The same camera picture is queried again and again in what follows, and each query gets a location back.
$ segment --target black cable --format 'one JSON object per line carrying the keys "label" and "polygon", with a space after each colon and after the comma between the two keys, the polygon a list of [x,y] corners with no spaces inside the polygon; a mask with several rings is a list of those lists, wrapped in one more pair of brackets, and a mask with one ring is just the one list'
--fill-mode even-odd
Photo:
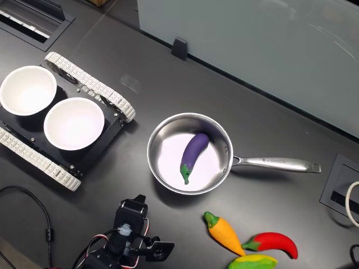
{"label": "black cable", "polygon": [[[110,231],[107,231],[106,233],[104,233],[103,235],[108,235],[111,233],[114,233],[115,231],[118,231],[118,229],[112,229]],[[80,255],[77,257],[76,261],[73,263],[72,269],[76,269],[76,265],[78,264],[79,260],[81,259],[81,257],[86,253],[87,249],[89,247],[91,247],[93,244],[95,244],[96,242],[98,242],[102,237],[97,237],[93,240],[90,241],[90,243],[87,245],[86,248],[84,248],[84,250],[80,253]]]}
{"label": "black cable", "polygon": [[358,262],[355,260],[355,257],[354,257],[354,249],[357,247],[359,247],[359,245],[352,245],[350,247],[350,259],[352,259],[352,262],[354,263],[354,266],[356,267],[356,269],[359,269]]}
{"label": "black cable", "polygon": [[16,267],[0,252],[0,256],[10,265],[12,269],[16,269]]}
{"label": "black cable", "polygon": [[39,199],[33,195],[29,190],[20,187],[20,186],[8,186],[5,188],[0,189],[0,193],[6,191],[7,189],[18,189],[20,191],[23,191],[25,194],[27,194],[28,196],[30,196],[40,207],[41,209],[44,211],[44,214],[46,216],[47,219],[47,229],[46,229],[46,234],[47,234],[47,242],[48,242],[48,252],[49,252],[49,267],[52,267],[52,254],[51,254],[51,241],[52,241],[52,228],[51,228],[51,224],[50,224],[50,217],[49,214],[46,211],[46,208],[44,207],[44,205],[39,201]]}

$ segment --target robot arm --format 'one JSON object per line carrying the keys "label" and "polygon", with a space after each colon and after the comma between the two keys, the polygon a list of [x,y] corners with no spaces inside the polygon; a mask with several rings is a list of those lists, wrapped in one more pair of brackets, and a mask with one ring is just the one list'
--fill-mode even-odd
{"label": "robot arm", "polygon": [[[114,220],[114,233],[108,240],[108,244],[95,252],[90,253],[80,269],[114,269],[134,268],[138,258],[133,256],[146,256],[147,262],[163,262],[170,255],[174,243],[161,242],[159,237],[149,238],[146,233],[141,235],[144,221],[147,220],[148,207],[145,204],[146,197],[137,196],[135,199],[127,199],[120,203]],[[136,238],[142,238],[146,248],[133,248],[131,244]]]}

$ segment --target orange pepper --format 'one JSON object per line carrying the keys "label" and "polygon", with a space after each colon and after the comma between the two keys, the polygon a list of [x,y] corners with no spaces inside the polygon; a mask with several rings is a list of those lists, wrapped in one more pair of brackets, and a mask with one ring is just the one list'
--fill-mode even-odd
{"label": "orange pepper", "polygon": [[225,219],[216,217],[210,212],[204,213],[204,218],[207,221],[209,233],[215,240],[240,256],[246,255],[236,233]]}

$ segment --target toy pepper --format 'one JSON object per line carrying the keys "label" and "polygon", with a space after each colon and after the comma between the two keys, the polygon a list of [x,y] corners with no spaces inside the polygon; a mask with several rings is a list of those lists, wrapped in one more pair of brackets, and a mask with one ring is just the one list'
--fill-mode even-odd
{"label": "toy pepper", "polygon": [[251,249],[253,251],[280,249],[289,253],[294,259],[298,258],[298,249],[295,243],[289,237],[280,233],[258,234],[249,242],[242,244],[242,248]]}
{"label": "toy pepper", "polygon": [[277,263],[275,258],[254,254],[235,259],[228,269],[273,269]]}
{"label": "toy pepper", "polygon": [[240,256],[246,255],[236,233],[226,220],[216,217],[210,212],[204,213],[204,218],[207,221],[209,233],[215,240]]}

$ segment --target pepper stem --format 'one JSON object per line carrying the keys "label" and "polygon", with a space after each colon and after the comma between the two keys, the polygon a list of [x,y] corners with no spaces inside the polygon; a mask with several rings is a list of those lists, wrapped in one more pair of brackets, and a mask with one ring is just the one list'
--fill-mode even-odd
{"label": "pepper stem", "polygon": [[180,169],[181,174],[185,180],[185,185],[189,184],[188,178],[190,177],[190,174],[192,173],[192,170],[187,168],[187,165],[183,165]]}
{"label": "pepper stem", "polygon": [[204,218],[207,221],[208,229],[211,229],[219,221],[219,217],[214,216],[211,212],[205,212]]}
{"label": "pepper stem", "polygon": [[251,249],[253,251],[258,251],[258,247],[261,243],[254,241],[254,239],[251,239],[249,242],[242,244],[243,249]]}

